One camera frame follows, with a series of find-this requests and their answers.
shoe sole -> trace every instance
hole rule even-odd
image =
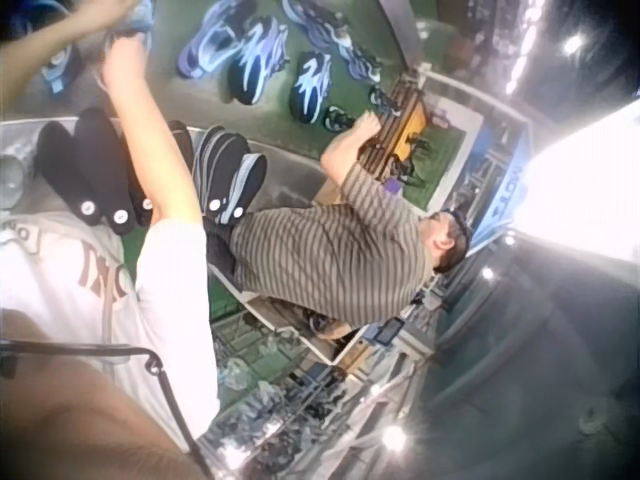
[[[267,158],[259,153],[245,155],[233,178],[227,208],[220,217],[224,225],[234,224],[246,214],[267,176]]]

man's arm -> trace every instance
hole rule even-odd
[[[127,139],[133,167],[154,207],[153,222],[202,223],[191,174],[144,79],[146,53],[139,37],[117,40],[104,79]]]
[[[365,112],[351,130],[341,133],[329,144],[320,157],[327,176],[339,187],[358,163],[358,151],[364,143],[380,131],[378,117]]]
[[[84,0],[53,25],[0,48],[0,111],[4,111],[51,57],[67,45],[115,24],[136,0]]]

man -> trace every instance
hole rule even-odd
[[[92,0],[88,5],[93,5],[96,15],[101,11],[99,5],[104,12],[121,5],[124,14],[133,3]],[[26,55],[43,46],[38,42],[27,47],[23,44],[21,48]],[[104,80],[135,173],[154,206],[152,225],[138,260],[135,288],[123,265],[119,238],[106,225],[89,227],[77,219],[40,177],[0,225],[0,309],[17,312],[12,313],[15,322],[34,323],[52,341],[130,344],[155,351],[164,363],[186,425],[197,438],[208,429],[219,409],[208,323],[206,238],[191,175],[146,84],[145,63],[140,38],[125,38],[114,43],[104,65]],[[174,445],[174,450],[187,450],[157,379],[145,370],[144,358],[133,357],[116,365],[91,364],[109,376],[150,417],[141,420],[147,432],[138,439],[142,446],[143,438],[164,435],[166,439],[158,438],[158,442],[165,451],[167,442]],[[58,388],[64,388],[64,384],[59,383]],[[85,395],[88,392],[101,395],[100,389],[88,390]],[[61,435],[68,434],[65,438],[87,438],[86,434],[91,433],[91,442],[112,448],[110,458],[117,463],[119,455],[127,455],[120,449],[126,450],[127,444],[122,443],[124,434],[128,431],[135,437],[136,428],[127,417],[129,426],[124,430],[116,425],[106,428],[103,419],[102,427],[95,425],[92,432],[87,432],[83,418],[91,412],[104,416],[108,407],[112,422],[125,420],[131,413],[120,401],[105,400],[98,407],[98,400],[68,405],[65,412],[69,415],[65,413],[60,425],[56,425]],[[76,408],[80,412],[74,417],[71,414]],[[149,422],[155,422],[155,427],[149,426]],[[147,446],[154,450],[159,444]],[[172,464],[171,455],[165,458],[162,451],[156,450],[158,465]],[[140,462],[148,458],[143,455]],[[136,462],[132,460],[129,464],[135,468]],[[98,473],[95,472],[95,477],[60,474],[59,478],[138,478]],[[147,478],[162,477],[149,474]]]
[[[396,316],[433,272],[451,270],[469,248],[459,215],[420,220],[359,165],[358,150],[379,130],[376,116],[365,113],[322,155],[345,204],[266,210],[220,234],[243,288],[339,319],[321,338]]]

black sneaker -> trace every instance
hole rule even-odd
[[[75,143],[78,170],[109,226],[117,235],[130,233],[135,212],[129,197],[127,153],[111,120],[97,108],[85,110],[76,123]]]
[[[102,213],[74,155],[75,145],[69,131],[58,122],[47,123],[38,137],[35,168],[76,217],[94,226],[100,222]]]

woman's arm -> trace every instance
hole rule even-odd
[[[84,0],[78,10],[53,25],[0,48],[0,111],[51,57],[70,43],[115,24],[136,0]]]
[[[154,207],[153,222],[202,223],[191,174],[144,79],[146,53],[139,37],[117,40],[104,79],[122,125],[133,167]]]

